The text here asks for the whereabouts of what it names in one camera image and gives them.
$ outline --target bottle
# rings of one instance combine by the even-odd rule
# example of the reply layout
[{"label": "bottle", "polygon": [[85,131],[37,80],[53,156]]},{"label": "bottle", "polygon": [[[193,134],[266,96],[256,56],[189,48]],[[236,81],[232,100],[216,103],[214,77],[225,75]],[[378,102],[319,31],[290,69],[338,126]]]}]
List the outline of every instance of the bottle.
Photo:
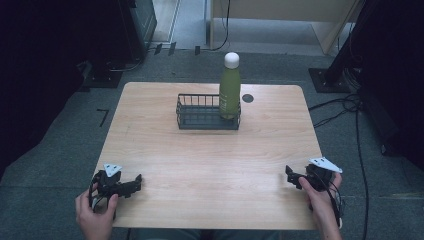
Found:
[{"label": "bottle", "polygon": [[230,52],[225,55],[224,74],[219,84],[219,113],[225,119],[233,119],[239,111],[241,88],[239,61],[237,53]]}]

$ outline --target human hand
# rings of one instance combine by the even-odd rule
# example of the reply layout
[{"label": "human hand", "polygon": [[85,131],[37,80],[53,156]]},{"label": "human hand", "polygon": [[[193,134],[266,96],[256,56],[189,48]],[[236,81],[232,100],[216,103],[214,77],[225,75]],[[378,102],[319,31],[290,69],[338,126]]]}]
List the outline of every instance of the human hand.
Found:
[{"label": "human hand", "polygon": [[[340,173],[335,173],[334,176],[333,184],[336,188],[339,188],[342,183],[342,176]],[[342,239],[327,191],[316,191],[303,177],[299,178],[299,183],[308,195],[308,204],[312,206],[312,216],[321,233],[321,239]],[[334,198],[336,189],[333,190],[330,192]]]},{"label": "human hand", "polygon": [[107,240],[112,234],[113,215],[118,205],[118,194],[114,194],[103,214],[93,213],[88,202],[89,190],[75,198],[76,221],[87,240]]}]

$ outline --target wire basket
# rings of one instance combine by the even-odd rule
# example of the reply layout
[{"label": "wire basket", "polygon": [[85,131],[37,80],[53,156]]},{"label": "wire basket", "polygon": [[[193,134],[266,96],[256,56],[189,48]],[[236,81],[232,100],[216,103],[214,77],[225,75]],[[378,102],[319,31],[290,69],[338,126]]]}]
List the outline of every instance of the wire basket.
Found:
[{"label": "wire basket", "polygon": [[238,130],[240,103],[232,119],[219,113],[219,94],[178,94],[177,122],[180,129]]}]

